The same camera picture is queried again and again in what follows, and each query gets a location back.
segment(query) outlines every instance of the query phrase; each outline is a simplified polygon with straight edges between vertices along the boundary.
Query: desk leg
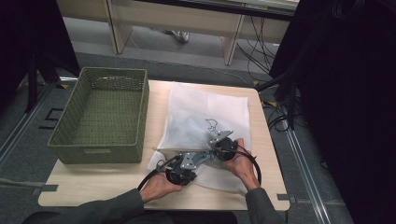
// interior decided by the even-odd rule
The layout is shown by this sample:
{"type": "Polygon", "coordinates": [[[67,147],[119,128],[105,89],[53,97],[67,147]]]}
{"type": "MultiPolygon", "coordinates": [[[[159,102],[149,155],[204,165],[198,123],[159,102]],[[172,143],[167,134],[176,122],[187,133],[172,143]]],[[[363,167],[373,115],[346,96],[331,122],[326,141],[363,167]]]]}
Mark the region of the desk leg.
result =
{"type": "Polygon", "coordinates": [[[236,20],[235,27],[233,29],[233,35],[231,37],[222,36],[222,46],[224,51],[224,63],[230,65],[233,61],[233,53],[235,52],[236,43],[239,38],[239,32],[241,31],[242,24],[244,23],[245,16],[239,15],[236,20]]]}
{"type": "Polygon", "coordinates": [[[113,0],[104,0],[106,6],[106,14],[108,21],[108,28],[111,33],[111,41],[113,43],[113,51],[116,54],[121,54],[128,42],[129,36],[134,29],[132,25],[124,25],[120,20],[113,0]]]}

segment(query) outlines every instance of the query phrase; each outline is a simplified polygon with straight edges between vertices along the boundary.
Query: black cloth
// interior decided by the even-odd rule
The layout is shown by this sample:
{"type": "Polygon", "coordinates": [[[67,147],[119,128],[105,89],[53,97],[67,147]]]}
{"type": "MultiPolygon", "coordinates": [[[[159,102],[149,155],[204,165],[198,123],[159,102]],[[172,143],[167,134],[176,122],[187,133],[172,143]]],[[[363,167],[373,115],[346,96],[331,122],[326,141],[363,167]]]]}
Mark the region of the black cloth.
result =
{"type": "MultiPolygon", "coordinates": [[[[271,204],[264,189],[251,190],[247,193],[246,199],[252,224],[286,223],[271,204]]],[[[23,223],[237,223],[232,212],[145,212],[140,192],[137,189],[132,189],[110,200],[84,203],[43,221],[29,222],[28,219],[23,223]]]]}

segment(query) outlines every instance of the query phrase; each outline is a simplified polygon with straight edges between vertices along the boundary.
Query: wooden table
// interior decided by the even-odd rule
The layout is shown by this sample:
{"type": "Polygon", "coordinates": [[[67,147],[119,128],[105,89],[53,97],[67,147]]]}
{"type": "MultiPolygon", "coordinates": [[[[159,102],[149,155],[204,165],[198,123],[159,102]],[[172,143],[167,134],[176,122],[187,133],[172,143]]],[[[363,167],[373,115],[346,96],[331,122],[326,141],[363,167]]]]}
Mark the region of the wooden table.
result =
{"type": "MultiPolygon", "coordinates": [[[[280,173],[258,93],[253,89],[187,84],[196,89],[248,97],[251,128],[251,151],[262,169],[262,186],[267,190],[277,211],[286,211],[289,201],[280,201],[277,194],[287,194],[280,173]]],[[[106,200],[136,188],[149,173],[147,166],[164,129],[167,99],[171,82],[149,81],[148,117],[143,159],[134,164],[73,164],[57,160],[47,185],[59,185],[56,191],[44,191],[38,202],[42,206],[78,206],[82,203],[106,200]]],[[[245,197],[193,184],[181,192],[170,194],[145,205],[161,210],[247,210],[245,197]]]]}

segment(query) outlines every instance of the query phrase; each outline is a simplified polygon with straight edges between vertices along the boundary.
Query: gray carpet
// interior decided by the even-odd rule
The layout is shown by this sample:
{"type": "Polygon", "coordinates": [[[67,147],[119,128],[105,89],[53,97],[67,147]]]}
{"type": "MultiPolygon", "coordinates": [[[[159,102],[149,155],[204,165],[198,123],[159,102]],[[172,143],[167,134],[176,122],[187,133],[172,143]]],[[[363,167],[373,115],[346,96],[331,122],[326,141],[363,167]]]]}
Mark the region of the gray carpet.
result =
{"type": "MultiPolygon", "coordinates": [[[[249,87],[252,86],[253,78],[248,72],[204,69],[187,65],[170,65],[163,63],[149,63],[143,60],[131,60],[118,57],[97,56],[78,53],[78,61],[81,67],[132,67],[148,70],[150,79],[193,82],[224,86],[249,87]]],[[[60,69],[61,76],[70,76],[60,69]]],[[[45,103],[40,108],[35,120],[17,144],[12,154],[3,167],[0,167],[0,178],[14,181],[45,182],[56,162],[55,156],[47,148],[51,130],[39,129],[40,126],[52,126],[53,121],[45,120],[52,108],[63,108],[73,88],[73,83],[65,90],[54,89],[45,103]]],[[[274,89],[264,91],[260,97],[272,100],[274,89]]],[[[26,88],[21,88],[7,110],[2,111],[0,124],[0,143],[3,143],[15,126],[18,119],[23,115],[26,101],[26,88]]],[[[273,109],[265,109],[268,117],[273,109]]],[[[332,223],[353,223],[349,213],[343,204],[342,198],[332,181],[328,170],[320,165],[321,156],[312,139],[309,128],[296,125],[296,133],[301,147],[306,156],[309,168],[318,185],[320,195],[327,206],[332,223]]],[[[285,133],[271,130],[271,135],[276,147],[276,154],[285,180],[286,189],[291,197],[290,210],[285,216],[289,223],[318,223],[313,206],[309,201],[304,181],[298,170],[296,160],[290,149],[290,144],[285,133]]],[[[38,195],[33,189],[0,187],[0,223],[21,223],[28,215],[36,211],[50,210],[63,211],[66,208],[43,208],[37,204],[38,195]]],[[[249,223],[246,212],[235,213],[238,222],[249,223]]]]}

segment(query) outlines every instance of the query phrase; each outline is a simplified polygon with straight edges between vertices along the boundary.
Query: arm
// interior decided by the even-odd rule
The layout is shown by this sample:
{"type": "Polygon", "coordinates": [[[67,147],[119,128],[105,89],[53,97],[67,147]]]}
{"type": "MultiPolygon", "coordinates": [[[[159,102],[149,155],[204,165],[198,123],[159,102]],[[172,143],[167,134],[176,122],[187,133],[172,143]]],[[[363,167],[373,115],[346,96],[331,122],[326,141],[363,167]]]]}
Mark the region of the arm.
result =
{"type": "Polygon", "coordinates": [[[122,223],[144,214],[144,203],[175,191],[181,191],[181,186],[170,183],[161,173],[152,177],[140,192],[132,189],[110,200],[84,203],[44,223],[122,223]]]}
{"type": "MultiPolygon", "coordinates": [[[[237,139],[239,151],[244,151],[244,140],[237,139]]],[[[235,154],[224,166],[238,176],[247,188],[247,210],[252,224],[286,223],[272,205],[265,189],[261,188],[259,180],[254,175],[253,164],[245,156],[235,154]]]]}

